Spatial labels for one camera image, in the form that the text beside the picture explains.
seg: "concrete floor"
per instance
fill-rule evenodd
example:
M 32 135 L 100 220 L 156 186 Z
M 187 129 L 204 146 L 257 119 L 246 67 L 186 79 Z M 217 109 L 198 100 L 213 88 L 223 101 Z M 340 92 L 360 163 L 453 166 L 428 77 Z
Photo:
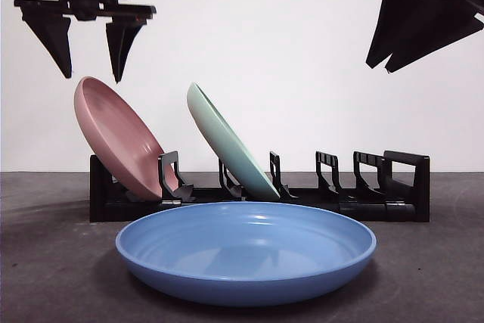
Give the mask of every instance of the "concrete floor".
M 89 223 L 87 173 L 1 178 L 2 322 L 483 321 L 484 173 L 432 174 L 430 223 L 366 222 L 378 247 L 354 281 L 313 300 L 260 309 L 185 302 L 130 275 L 114 247 L 127 222 Z M 216 182 L 213 174 L 186 178 Z M 313 174 L 284 178 L 315 185 Z

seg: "blue plate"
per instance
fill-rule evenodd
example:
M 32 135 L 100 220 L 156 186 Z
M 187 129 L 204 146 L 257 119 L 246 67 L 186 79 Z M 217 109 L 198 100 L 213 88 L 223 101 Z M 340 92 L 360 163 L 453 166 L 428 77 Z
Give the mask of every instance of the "blue plate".
M 144 283 L 219 306 L 271 306 L 352 280 L 377 245 L 360 222 L 311 207 L 224 202 L 179 207 L 127 225 L 116 248 Z

